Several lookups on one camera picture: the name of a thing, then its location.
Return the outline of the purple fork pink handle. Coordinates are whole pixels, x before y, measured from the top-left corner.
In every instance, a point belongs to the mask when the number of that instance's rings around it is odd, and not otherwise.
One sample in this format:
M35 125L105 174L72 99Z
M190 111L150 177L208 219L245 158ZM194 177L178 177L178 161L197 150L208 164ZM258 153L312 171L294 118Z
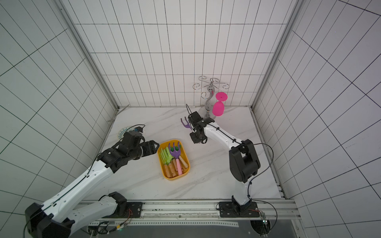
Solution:
M181 155L180 143L178 142L177 146L175 145L175 143L168 144L168 148L169 148L170 154L175 158L178 175L182 175L183 171L182 171L181 162L180 162L180 155Z
M185 128L192 129L191 124L189 123L186 117L181 118L181 123L183 124Z

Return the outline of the green fork wooden handle long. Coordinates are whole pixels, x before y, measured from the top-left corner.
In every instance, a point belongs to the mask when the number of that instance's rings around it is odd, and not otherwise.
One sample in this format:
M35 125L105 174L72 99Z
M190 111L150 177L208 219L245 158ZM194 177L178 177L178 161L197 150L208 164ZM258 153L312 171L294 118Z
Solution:
M165 159L166 159L166 164L168 165L169 170L170 170L170 172L172 174L172 178L176 177L178 174L177 174L175 166L174 166L174 164L172 162L174 157L170 154L168 147L163 149L163 154L164 154Z

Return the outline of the dark green small rake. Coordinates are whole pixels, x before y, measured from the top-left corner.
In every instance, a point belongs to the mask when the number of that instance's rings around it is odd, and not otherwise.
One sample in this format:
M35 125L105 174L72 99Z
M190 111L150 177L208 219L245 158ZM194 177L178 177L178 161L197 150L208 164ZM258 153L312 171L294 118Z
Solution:
M182 165L184 166L185 169L188 169L189 166L188 166L187 162L181 156L181 144L179 142L178 142L177 149L178 149L178 158L179 158L180 162L182 163Z

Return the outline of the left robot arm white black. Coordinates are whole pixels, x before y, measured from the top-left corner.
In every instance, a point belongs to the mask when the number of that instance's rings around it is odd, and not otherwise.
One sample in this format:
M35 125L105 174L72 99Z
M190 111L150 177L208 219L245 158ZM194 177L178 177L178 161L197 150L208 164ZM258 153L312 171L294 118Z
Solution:
M77 209L76 206L101 182L129 161L157 153L159 143L146 141L139 131L127 131L112 147L96 156L75 181L42 204L32 203L25 210L23 235L33 238L68 238L77 230L103 217L131 217L127 199L118 192Z

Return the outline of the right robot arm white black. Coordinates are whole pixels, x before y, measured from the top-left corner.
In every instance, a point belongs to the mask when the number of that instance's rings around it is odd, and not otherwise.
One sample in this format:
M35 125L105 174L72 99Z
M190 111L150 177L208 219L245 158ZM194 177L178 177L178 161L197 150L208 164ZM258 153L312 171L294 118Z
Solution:
M229 169L236 179L232 195L231 211L234 215L244 215L252 204L250 182L261 167L255 145L249 140L241 140L223 130L213 119L203 118L198 112L188 115L194 144L205 144L209 139L219 142L229 154Z

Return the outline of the yellow plastic storage box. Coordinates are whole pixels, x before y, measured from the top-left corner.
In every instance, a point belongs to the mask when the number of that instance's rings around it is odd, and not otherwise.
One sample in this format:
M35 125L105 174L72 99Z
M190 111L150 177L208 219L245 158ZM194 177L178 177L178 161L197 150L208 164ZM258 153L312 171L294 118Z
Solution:
M165 171L164 171L164 165L163 165L163 163L162 163L162 161L161 161L161 158L160 158L160 155L159 155L159 153L160 153L160 149L165 149L166 147L168 147L168 144L173 144L173 143L175 143L175 145L177 146L177 145L178 145L178 142L181 144L181 156L182 156L182 158L187 162L189 168L188 168L188 169L185 169L184 166L183 166L182 163L181 163L181 167L182 167L183 174L182 174L182 175L177 175L177 176L174 177L174 178L167 178L167 177L166 177L166 174L165 174ZM190 171L190 167L191 167L190 162L189 162L189 160L188 160L188 158L187 158L187 155L186 155L186 152L185 152L185 150L184 150L184 148L183 148L183 145L182 145L182 143L181 143L179 140L173 139L173 140L171 140L171 141L162 143L162 144L160 145L158 151L157 151L157 154L158 154L158 157L159 157L159 160L160 160L160 166L161 166L161 170L162 170L163 176L164 176L164 178L166 178L167 180L175 180L175 179L182 178L182 177L184 177L185 175L187 175L188 172ZM177 167L176 167L176 161L175 161L175 158L173 158L172 162L173 162L173 164L174 164L174 166L175 166L176 172L178 173L178 171L177 171Z

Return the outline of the silver cup holder stand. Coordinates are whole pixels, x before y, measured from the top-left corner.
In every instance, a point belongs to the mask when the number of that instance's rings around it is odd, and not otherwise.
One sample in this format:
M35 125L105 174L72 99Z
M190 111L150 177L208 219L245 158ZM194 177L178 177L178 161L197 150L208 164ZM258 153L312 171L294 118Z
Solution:
M230 85L226 82L221 82L218 78L207 78L206 76L201 75L198 78L198 82L194 83L192 87L194 90L206 90L205 92L201 92L201 98L205 100L205 103L199 110L199 114L203 118L215 119L216 116L212 113L213 105L217 102L215 95L218 92L223 92L221 88L224 90L229 89Z

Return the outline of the patterned small bowl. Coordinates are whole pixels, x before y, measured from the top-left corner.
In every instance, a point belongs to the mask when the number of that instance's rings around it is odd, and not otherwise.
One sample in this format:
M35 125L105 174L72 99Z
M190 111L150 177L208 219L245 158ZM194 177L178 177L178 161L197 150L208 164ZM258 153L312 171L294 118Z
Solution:
M119 132L118 132L118 139L122 139L124 137L124 134L127 132L127 131L130 131L130 130L133 130L135 127L132 126L132 127L126 127L126 128L123 128L121 129Z

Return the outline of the pink plastic goblet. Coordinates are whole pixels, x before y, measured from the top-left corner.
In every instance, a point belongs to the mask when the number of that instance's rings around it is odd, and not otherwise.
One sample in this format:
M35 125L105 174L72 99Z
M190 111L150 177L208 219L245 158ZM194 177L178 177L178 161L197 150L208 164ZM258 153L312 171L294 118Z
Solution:
M224 102L227 101L228 95L224 92L218 92L215 95L217 102L213 105L212 113L216 117L220 117L224 114L225 105Z

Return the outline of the metal base rail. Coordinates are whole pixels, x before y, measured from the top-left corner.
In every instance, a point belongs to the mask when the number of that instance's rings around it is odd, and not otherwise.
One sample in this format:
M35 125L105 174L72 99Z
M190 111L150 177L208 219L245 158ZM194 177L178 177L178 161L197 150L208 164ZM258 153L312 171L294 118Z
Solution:
M239 227L241 221L300 220L301 215L293 200L255 200L249 209L241 214L233 212L228 200L133 200L129 210L122 217L85 218L86 203L80 203L69 216L78 218L76 230L83 227L123 229L129 226L226 226Z

